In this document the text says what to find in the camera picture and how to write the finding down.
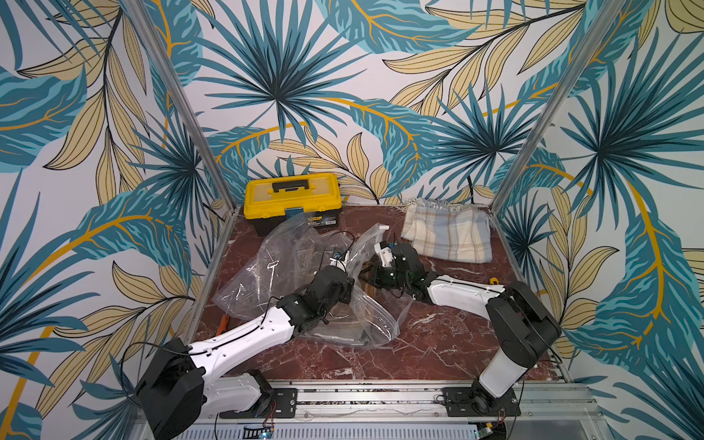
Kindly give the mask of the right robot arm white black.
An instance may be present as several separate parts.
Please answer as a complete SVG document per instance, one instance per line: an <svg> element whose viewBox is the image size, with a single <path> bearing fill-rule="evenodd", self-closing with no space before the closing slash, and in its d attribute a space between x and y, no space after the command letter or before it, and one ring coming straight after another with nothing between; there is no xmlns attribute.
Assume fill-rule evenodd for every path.
<svg viewBox="0 0 704 440"><path fill-rule="evenodd" d="M523 282L479 284L429 271L408 243L381 242L374 252L368 284L491 323L500 348L471 387L472 397L486 407L507 396L562 335L555 317Z"/></svg>

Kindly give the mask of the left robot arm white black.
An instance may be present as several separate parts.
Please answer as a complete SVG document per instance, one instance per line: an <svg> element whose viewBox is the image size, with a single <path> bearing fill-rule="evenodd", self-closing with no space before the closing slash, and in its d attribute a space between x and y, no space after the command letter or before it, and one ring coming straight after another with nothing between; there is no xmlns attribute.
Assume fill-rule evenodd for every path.
<svg viewBox="0 0 704 440"><path fill-rule="evenodd" d="M176 337L159 346L134 392L152 436L174 439L202 415L264 412L272 388L258 372L247 371L229 387L217 381L261 352L325 323L334 306L350 303L354 284L342 269L326 266L297 291L273 297L265 312L246 324L190 345Z"/></svg>

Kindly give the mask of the brown plaid blanket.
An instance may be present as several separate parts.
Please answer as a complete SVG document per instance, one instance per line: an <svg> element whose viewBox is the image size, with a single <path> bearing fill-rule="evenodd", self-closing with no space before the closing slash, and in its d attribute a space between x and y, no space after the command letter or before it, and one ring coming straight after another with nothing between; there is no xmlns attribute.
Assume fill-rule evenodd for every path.
<svg viewBox="0 0 704 440"><path fill-rule="evenodd" d="M375 307L367 301L337 304L310 332L312 337L333 341L366 341L379 335Z"/></svg>

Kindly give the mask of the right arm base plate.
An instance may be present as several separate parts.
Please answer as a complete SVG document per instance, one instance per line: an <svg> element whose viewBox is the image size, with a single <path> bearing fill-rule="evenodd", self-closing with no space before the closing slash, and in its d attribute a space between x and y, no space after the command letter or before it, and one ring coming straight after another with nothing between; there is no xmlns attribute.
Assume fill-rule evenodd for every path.
<svg viewBox="0 0 704 440"><path fill-rule="evenodd" d="M445 407L448 417L503 418L521 414L513 389L497 398L480 388L447 387L441 390L438 403Z"/></svg>

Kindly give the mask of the beige plaid blanket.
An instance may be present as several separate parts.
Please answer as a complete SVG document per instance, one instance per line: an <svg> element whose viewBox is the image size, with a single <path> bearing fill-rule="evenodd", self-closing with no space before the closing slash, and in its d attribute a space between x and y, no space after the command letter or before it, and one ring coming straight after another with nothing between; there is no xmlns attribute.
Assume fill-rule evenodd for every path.
<svg viewBox="0 0 704 440"><path fill-rule="evenodd" d="M489 216L475 205L414 199L406 207L401 238L422 256L471 264L492 261Z"/></svg>

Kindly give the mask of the clear plastic vacuum bag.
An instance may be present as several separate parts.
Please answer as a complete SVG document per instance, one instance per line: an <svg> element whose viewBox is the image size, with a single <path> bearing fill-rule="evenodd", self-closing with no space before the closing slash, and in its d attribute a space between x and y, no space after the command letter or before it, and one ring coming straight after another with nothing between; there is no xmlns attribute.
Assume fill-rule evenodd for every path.
<svg viewBox="0 0 704 440"><path fill-rule="evenodd" d="M367 301L375 307L379 335L366 341L333 341L312 337L311 330L304 336L326 343L358 348L377 348L392 342L401 333L401 321L407 313L409 302L386 308L380 299L364 291L369 285L359 278L360 272L371 266L374 245L382 242L390 227L375 224L356 236L351 232L334 230L319 232L304 214L287 219L262 242L257 254L214 295L214 304L227 315L241 320L251 320L273 307L287 294L300 296L304 288L324 267L330 265L334 249L348 252L346 274L354 280L351 301Z"/></svg>

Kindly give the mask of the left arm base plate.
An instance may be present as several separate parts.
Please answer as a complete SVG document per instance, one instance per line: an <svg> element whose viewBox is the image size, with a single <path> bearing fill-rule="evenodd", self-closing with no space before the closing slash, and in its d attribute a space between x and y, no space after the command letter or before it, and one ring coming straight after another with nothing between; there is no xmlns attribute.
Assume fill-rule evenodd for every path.
<svg viewBox="0 0 704 440"><path fill-rule="evenodd" d="M269 392L264 392L249 410L243 412L222 412L219 417L226 420L263 419L265 416L273 414L275 420L293 419L297 408L297 398L297 388L273 389Z"/></svg>

